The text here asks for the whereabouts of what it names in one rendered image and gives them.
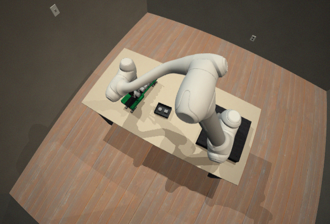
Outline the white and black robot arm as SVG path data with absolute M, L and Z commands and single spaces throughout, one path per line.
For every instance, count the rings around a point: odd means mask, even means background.
M 216 163 L 225 162 L 232 150 L 241 115 L 228 109 L 216 113 L 216 83 L 228 70 L 227 60 L 220 55 L 194 54 L 165 62 L 137 78 L 136 65 L 123 58 L 116 76 L 106 89 L 106 98 L 118 101 L 154 80 L 171 73 L 185 75 L 175 99 L 175 113 L 183 122 L 199 123 L 207 135 L 207 155 Z

